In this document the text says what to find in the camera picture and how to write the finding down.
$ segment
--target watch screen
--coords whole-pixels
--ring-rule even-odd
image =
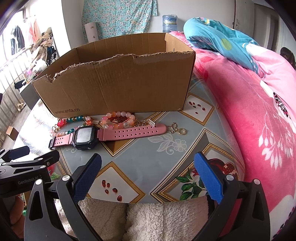
[[[78,130],[76,143],[89,142],[91,139],[92,128],[82,128]]]

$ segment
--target human hand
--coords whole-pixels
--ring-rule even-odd
[[[24,202],[19,196],[15,196],[15,203],[10,211],[11,229],[19,238],[24,237],[25,216],[22,214],[24,210]]]

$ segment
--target white paper roll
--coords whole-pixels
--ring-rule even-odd
[[[96,30],[96,23],[91,22],[91,23],[85,24],[84,26],[85,26],[87,40],[89,41],[89,43],[94,42],[94,41],[98,41],[99,36],[98,36],[98,32]]]

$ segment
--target pink blanket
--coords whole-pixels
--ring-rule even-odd
[[[207,83],[232,128],[245,162],[245,181],[262,183],[273,239],[296,204],[296,72],[280,55],[248,44],[258,76],[220,54],[192,47],[182,33],[171,34],[196,52],[194,74]]]

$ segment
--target silver screw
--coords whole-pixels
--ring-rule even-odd
[[[254,179],[254,183],[259,185],[260,184],[260,181],[258,179]]]
[[[228,181],[233,181],[233,180],[234,180],[234,177],[233,177],[232,175],[227,175],[227,176],[226,176],[226,179],[227,179]]]
[[[62,177],[62,180],[63,181],[68,181],[70,179],[70,176],[69,175],[65,175]]]
[[[35,183],[36,183],[36,185],[40,185],[42,183],[42,180],[38,179]]]

